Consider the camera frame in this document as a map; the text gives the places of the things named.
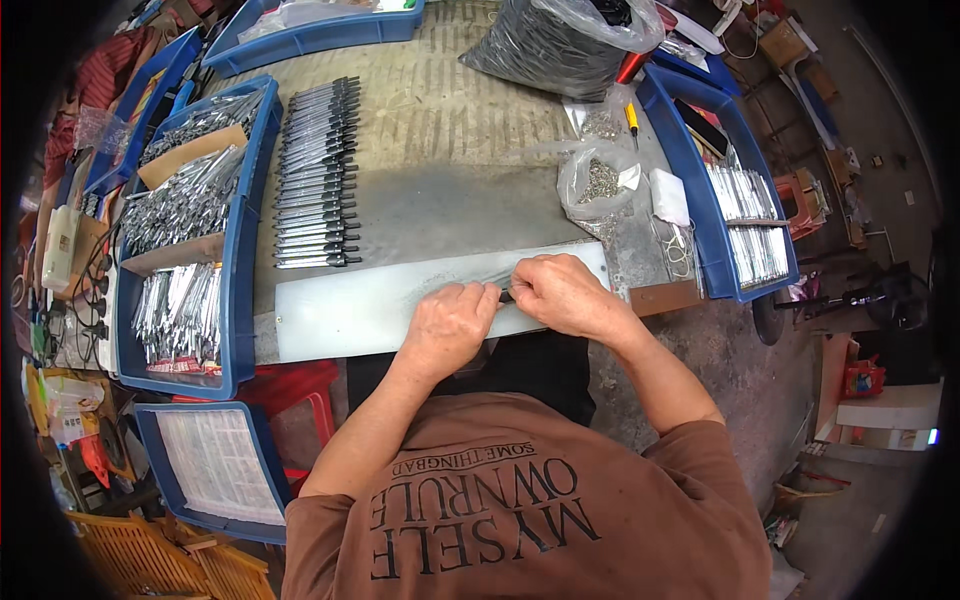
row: red cloth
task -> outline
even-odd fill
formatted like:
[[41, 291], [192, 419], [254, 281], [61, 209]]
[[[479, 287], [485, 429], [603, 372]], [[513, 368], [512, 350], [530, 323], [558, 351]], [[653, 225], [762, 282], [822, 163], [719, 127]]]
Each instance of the red cloth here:
[[137, 57], [155, 35], [153, 28], [140, 27], [113, 36], [97, 46], [77, 69], [75, 110], [71, 110], [72, 114], [59, 111], [47, 137], [43, 189], [63, 177], [64, 162], [73, 152], [73, 130], [80, 105], [109, 108], [127, 87]]
[[190, 3], [190, 8], [193, 9], [193, 12], [195, 12], [197, 16], [203, 16], [204, 12], [207, 12], [213, 8], [213, 3], [210, 2], [210, 0], [186, 0], [186, 1]]

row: hand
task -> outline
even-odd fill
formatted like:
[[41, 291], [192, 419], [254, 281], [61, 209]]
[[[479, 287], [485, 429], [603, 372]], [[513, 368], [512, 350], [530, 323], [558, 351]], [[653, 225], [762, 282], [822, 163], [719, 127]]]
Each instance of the hand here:
[[571, 254], [520, 260], [510, 277], [510, 295], [517, 308], [551, 329], [611, 347], [623, 333], [642, 326], [630, 306]]
[[406, 376], [433, 386], [473, 358], [490, 333], [500, 288], [451, 283], [417, 304], [394, 361]]

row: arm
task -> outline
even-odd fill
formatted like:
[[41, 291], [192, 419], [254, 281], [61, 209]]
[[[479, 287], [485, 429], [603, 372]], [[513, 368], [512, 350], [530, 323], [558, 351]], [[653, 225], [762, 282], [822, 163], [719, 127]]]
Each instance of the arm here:
[[499, 295], [492, 283], [453, 283], [420, 301], [394, 363], [317, 457], [301, 498], [358, 497], [394, 460], [434, 386], [476, 355], [490, 331]]
[[697, 377], [579, 258], [569, 254], [524, 258], [514, 270], [510, 294], [520, 310], [552, 329], [607, 346], [661, 436], [695, 420], [724, 423]]

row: label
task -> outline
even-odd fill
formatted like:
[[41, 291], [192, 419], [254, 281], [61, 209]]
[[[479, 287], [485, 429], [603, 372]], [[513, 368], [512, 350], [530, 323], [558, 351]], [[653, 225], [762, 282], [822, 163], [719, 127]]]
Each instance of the label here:
[[635, 164], [625, 171], [620, 171], [620, 177], [616, 180], [617, 187], [629, 187], [636, 191], [640, 185], [640, 165]]
[[65, 444], [70, 444], [84, 436], [84, 421], [80, 416], [80, 411], [64, 410], [62, 419]]

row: brown t-shirt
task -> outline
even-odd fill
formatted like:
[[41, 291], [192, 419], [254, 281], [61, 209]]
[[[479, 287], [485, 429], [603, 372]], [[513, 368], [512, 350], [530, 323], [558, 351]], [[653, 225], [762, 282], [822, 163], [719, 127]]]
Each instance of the brown t-shirt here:
[[529, 396], [435, 397], [368, 493], [299, 498], [286, 520], [283, 600], [768, 596], [714, 421], [640, 457]]

